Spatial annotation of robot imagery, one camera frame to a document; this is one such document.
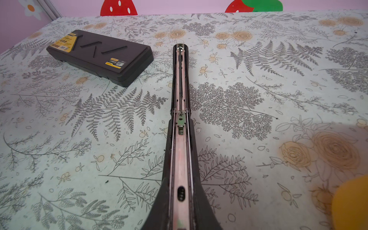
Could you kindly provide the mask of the black stapler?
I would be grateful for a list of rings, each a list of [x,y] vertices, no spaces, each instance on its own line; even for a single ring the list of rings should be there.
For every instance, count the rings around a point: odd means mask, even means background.
[[[189,91],[189,49],[173,47],[171,119],[160,189],[143,230],[220,230],[201,185]]]

